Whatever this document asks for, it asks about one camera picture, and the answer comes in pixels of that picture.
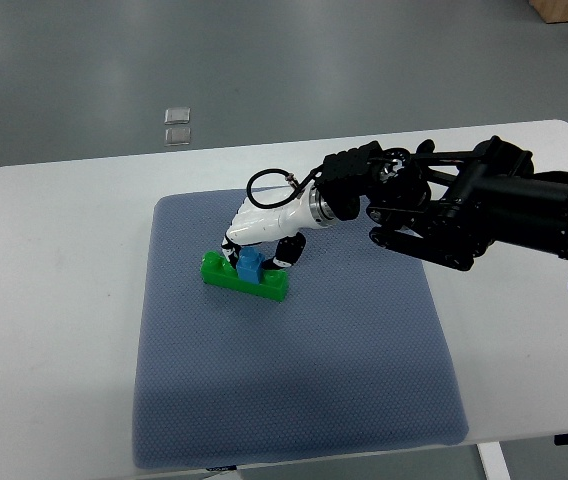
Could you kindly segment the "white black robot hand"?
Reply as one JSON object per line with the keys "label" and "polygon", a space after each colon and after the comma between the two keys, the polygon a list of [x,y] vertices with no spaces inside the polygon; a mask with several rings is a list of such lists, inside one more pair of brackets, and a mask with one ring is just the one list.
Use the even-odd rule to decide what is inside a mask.
{"label": "white black robot hand", "polygon": [[246,198],[224,235],[221,251],[236,267],[243,247],[277,241],[274,256],[261,266],[265,270],[288,268],[299,260],[305,248],[306,239],[301,230],[326,228],[332,221],[308,192],[273,209],[258,208]]}

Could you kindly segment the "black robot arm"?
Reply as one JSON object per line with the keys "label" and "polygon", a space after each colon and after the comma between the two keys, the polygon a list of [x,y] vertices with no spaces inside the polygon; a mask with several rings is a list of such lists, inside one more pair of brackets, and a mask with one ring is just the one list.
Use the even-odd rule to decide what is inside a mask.
{"label": "black robot arm", "polygon": [[497,136],[457,152],[373,141],[326,156],[309,177],[340,221],[367,198],[369,237],[391,251],[460,271],[494,242],[568,260],[568,172],[535,172],[531,152]]}

